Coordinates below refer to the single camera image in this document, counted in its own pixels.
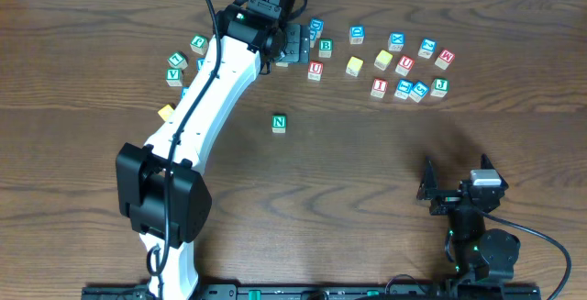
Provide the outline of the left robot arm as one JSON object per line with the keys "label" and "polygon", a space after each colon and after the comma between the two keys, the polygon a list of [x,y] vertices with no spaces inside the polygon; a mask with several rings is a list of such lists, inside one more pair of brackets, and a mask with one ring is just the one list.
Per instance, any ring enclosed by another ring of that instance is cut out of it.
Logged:
{"label": "left robot arm", "polygon": [[148,299],[189,299],[199,284],[194,240],[212,198],[203,175],[216,137],[244,91],[274,63],[307,64],[310,30],[295,0],[235,0],[209,11],[213,35],[196,35],[196,76],[163,125],[116,156],[119,210],[147,250]]}

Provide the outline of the green N block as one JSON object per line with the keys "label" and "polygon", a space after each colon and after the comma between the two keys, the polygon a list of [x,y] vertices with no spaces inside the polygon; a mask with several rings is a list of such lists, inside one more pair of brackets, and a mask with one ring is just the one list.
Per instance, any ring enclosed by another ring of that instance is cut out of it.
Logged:
{"label": "green N block", "polygon": [[273,115],[271,119],[271,130],[273,133],[282,134],[287,129],[286,115]]}

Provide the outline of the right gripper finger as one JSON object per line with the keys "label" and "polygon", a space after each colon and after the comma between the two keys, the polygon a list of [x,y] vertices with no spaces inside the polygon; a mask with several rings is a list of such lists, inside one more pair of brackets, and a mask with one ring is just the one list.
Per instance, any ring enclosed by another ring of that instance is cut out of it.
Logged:
{"label": "right gripper finger", "polygon": [[426,157],[425,170],[416,194],[417,200],[432,200],[438,193],[437,177],[432,161]]}
{"label": "right gripper finger", "polygon": [[[492,162],[491,162],[491,160],[490,160],[490,158],[486,154],[483,154],[481,156],[481,169],[495,169],[494,166],[493,166],[493,164],[492,164]],[[502,184],[500,186],[498,186],[498,187],[507,189],[508,188],[507,181],[504,179],[504,177],[501,174],[500,174],[500,176],[502,178]]]}

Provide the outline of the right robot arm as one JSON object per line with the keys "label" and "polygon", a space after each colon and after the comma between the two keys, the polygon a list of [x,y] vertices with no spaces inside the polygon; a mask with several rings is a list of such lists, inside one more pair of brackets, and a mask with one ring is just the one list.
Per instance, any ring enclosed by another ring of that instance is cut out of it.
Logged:
{"label": "right robot arm", "polygon": [[487,229],[486,215],[500,205],[508,183],[486,155],[481,167],[460,181],[454,190],[439,188],[432,161],[426,167],[416,198],[430,203],[432,216],[446,216],[449,231],[445,254],[456,264],[456,276],[446,281],[446,292],[456,296],[466,288],[502,291],[514,277],[519,256],[519,238],[499,228]]}

